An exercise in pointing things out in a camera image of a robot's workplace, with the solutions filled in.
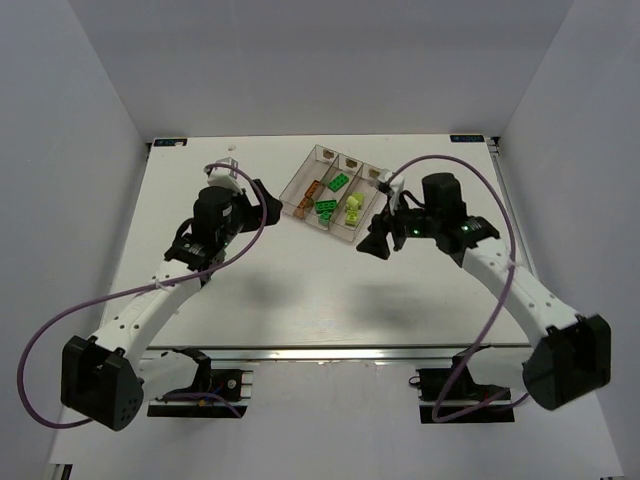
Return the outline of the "orange lego brick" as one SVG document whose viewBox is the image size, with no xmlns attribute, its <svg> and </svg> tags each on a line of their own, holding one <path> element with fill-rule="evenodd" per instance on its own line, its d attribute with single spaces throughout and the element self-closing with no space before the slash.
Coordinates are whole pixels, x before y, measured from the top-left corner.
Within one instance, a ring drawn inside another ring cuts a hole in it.
<svg viewBox="0 0 640 480">
<path fill-rule="evenodd" d="M 310 197 L 303 197 L 293 212 L 293 216 L 304 220 L 307 213 L 313 207 L 314 201 Z"/>
</svg>

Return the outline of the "small lime lego brick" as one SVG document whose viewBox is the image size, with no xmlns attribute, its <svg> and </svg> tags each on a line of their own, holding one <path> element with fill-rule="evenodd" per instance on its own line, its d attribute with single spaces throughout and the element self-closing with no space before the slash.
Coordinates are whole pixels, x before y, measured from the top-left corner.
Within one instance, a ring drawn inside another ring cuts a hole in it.
<svg viewBox="0 0 640 480">
<path fill-rule="evenodd" d="M 347 211 L 344 223 L 350 226 L 356 226 L 358 224 L 358 213 L 356 211 Z"/>
</svg>

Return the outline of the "lime sloped lego brick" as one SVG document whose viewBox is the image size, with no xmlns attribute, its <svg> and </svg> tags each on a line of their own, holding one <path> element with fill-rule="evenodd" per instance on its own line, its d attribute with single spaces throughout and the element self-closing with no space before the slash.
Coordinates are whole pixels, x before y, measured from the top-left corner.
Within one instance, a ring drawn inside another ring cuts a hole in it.
<svg viewBox="0 0 640 480">
<path fill-rule="evenodd" d="M 363 205 L 364 196 L 361 193 L 354 192 L 349 195 L 345 202 L 345 208 L 347 211 L 355 211 L 358 212 Z"/>
</svg>

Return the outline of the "small green lego cube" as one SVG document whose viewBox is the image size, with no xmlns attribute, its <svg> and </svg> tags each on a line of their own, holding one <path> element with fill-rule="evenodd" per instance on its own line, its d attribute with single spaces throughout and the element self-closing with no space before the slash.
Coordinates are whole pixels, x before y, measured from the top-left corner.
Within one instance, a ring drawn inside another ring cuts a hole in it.
<svg viewBox="0 0 640 480">
<path fill-rule="evenodd" d="M 324 211 L 318 216 L 318 222 L 322 225 L 328 225 L 331 219 L 332 213 L 330 211 Z"/>
</svg>

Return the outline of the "green two-by-three lego brick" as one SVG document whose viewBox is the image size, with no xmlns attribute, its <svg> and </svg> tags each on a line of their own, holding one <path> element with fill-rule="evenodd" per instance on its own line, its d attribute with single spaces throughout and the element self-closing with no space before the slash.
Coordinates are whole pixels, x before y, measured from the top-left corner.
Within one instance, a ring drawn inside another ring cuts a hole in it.
<svg viewBox="0 0 640 480">
<path fill-rule="evenodd" d="M 335 199 L 318 200 L 314 204 L 315 212 L 322 214 L 324 212 L 333 212 L 337 208 L 338 202 Z"/>
</svg>

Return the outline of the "green lego plate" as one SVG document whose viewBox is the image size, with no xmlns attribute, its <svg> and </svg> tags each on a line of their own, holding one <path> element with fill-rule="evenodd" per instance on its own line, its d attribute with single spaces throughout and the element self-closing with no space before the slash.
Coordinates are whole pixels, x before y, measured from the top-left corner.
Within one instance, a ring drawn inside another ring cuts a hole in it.
<svg viewBox="0 0 640 480">
<path fill-rule="evenodd" d="M 337 193 L 343 187 L 345 187 L 350 182 L 350 178 L 344 174 L 340 173 L 336 177 L 334 177 L 327 185 L 327 188 L 334 193 Z"/>
</svg>

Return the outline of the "brown lego plate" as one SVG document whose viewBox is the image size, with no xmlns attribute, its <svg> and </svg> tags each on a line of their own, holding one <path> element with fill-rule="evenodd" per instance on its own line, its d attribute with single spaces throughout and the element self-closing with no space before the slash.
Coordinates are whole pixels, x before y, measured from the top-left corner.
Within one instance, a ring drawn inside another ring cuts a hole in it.
<svg viewBox="0 0 640 480">
<path fill-rule="evenodd" d="M 310 186 L 307 188 L 307 190 L 305 191 L 304 196 L 305 197 L 312 197 L 320 185 L 321 185 L 320 181 L 314 180 L 310 184 Z"/>
</svg>

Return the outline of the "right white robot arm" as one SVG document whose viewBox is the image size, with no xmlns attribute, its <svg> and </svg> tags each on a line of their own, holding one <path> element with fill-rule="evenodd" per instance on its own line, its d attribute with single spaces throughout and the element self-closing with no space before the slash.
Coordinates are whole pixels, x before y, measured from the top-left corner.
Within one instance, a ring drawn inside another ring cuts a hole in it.
<svg viewBox="0 0 640 480">
<path fill-rule="evenodd" d="M 409 238 L 432 239 L 494 295 L 498 310 L 507 311 L 526 335 L 527 349 L 470 347 L 458 354 L 452 366 L 460 383 L 520 390 L 553 411 L 610 382 L 610 325 L 600 315 L 580 314 L 518 265 L 498 230 L 468 215 L 453 174 L 424 177 L 424 201 L 416 208 L 404 199 L 403 179 L 390 172 L 375 187 L 387 203 L 357 251 L 386 260 Z"/>
</svg>

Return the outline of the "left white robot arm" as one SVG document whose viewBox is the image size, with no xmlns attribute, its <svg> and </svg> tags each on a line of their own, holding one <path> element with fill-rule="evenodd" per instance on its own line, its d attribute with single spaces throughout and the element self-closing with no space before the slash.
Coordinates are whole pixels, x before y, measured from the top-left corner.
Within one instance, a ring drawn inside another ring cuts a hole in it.
<svg viewBox="0 0 640 480">
<path fill-rule="evenodd" d="M 91 336 L 72 337 L 62 351 L 62 404 L 113 431 L 128 426 L 147 402 L 200 400 L 216 393 L 211 359 L 193 347 L 143 355 L 179 308 L 229 264 L 226 249 L 242 233 L 261 234 L 280 219 L 281 202 L 258 179 L 258 202 L 232 178 L 202 189 L 193 214 L 178 227 L 149 288 L 137 293 Z"/>
</svg>

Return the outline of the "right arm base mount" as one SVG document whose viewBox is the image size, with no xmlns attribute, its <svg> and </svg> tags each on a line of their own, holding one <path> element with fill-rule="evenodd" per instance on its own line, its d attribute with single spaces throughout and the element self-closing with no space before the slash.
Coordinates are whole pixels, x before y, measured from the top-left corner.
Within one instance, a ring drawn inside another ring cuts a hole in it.
<svg viewBox="0 0 640 480">
<path fill-rule="evenodd" d="M 420 421 L 422 424 L 435 424 L 432 414 L 437 398 L 449 376 L 461 362 L 462 357 L 463 353 L 460 352 L 451 359 L 447 359 L 443 366 L 418 368 L 416 373 L 409 378 L 409 386 L 418 393 Z M 476 383 L 472 379 L 468 368 L 465 368 L 445 396 L 443 405 L 438 410 L 438 416 L 458 413 L 502 390 L 503 387 L 500 386 Z M 495 402 L 492 402 L 490 406 L 449 420 L 447 424 L 514 423 L 514 411 L 509 406 L 511 402 L 511 393 L 504 393 Z"/>
</svg>

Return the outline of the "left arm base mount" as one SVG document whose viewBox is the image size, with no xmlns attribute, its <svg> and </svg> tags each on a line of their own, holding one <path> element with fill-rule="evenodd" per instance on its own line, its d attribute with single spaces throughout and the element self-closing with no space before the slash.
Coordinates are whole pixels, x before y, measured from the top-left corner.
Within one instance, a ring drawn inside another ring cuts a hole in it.
<svg viewBox="0 0 640 480">
<path fill-rule="evenodd" d="M 143 359 L 139 373 L 150 418 L 240 419 L 252 396 L 253 371 L 225 367 L 195 348 Z"/>
</svg>

